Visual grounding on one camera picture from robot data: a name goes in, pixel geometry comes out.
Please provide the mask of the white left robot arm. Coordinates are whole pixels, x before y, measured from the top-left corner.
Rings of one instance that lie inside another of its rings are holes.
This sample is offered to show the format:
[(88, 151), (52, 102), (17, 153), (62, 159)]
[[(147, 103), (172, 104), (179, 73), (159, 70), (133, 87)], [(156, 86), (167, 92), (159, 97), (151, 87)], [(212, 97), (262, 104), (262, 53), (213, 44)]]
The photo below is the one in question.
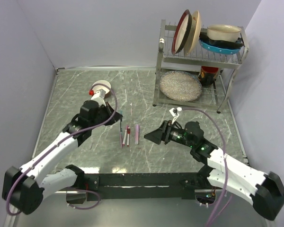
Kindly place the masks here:
[(4, 175), (2, 198), (10, 216), (34, 212), (42, 201), (55, 192), (72, 188), (90, 193), (85, 173), (75, 165), (68, 165), (51, 175), (50, 171), (70, 152), (82, 145), (99, 126), (113, 125), (122, 114), (105, 102), (85, 101), (62, 132), (38, 156), (20, 168), (10, 167)]

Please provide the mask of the thin white red pen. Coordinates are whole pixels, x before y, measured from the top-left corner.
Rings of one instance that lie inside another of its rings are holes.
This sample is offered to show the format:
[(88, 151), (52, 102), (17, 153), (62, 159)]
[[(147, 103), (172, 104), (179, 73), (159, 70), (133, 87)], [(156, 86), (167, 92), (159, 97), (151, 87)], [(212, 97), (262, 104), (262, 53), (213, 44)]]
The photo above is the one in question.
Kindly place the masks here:
[(127, 138), (127, 128), (124, 131), (124, 137), (123, 137), (123, 143), (122, 143), (123, 146), (126, 145), (126, 138)]

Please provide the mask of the thick white red marker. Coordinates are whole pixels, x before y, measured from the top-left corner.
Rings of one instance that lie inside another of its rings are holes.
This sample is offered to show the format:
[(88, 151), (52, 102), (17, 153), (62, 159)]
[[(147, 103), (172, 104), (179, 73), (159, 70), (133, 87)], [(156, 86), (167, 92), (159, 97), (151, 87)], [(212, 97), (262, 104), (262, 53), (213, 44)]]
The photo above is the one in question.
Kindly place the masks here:
[(127, 127), (127, 139), (126, 139), (126, 145), (129, 147), (130, 146), (130, 127)]

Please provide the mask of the pink highlighter pen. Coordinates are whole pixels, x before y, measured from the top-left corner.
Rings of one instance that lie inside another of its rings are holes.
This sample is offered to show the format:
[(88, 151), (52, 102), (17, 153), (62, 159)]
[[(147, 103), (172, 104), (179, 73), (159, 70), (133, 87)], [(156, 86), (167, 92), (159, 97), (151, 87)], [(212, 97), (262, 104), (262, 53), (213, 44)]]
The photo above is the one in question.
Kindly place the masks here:
[(139, 144), (139, 135), (140, 135), (140, 125), (136, 124), (135, 125), (135, 145)]

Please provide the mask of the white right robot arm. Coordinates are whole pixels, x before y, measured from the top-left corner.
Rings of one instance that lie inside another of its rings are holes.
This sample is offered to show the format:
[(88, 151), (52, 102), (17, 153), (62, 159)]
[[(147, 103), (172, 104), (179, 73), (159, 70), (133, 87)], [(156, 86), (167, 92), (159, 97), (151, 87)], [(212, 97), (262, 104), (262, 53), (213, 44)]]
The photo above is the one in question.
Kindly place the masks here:
[(164, 121), (144, 138), (155, 144), (173, 141), (189, 147), (192, 157), (210, 168), (210, 172), (197, 178), (202, 188), (224, 187), (250, 203), (267, 220), (275, 220), (284, 206), (284, 185), (279, 175), (256, 170), (225, 154), (204, 137), (199, 122), (187, 122), (184, 128), (178, 128), (171, 121)]

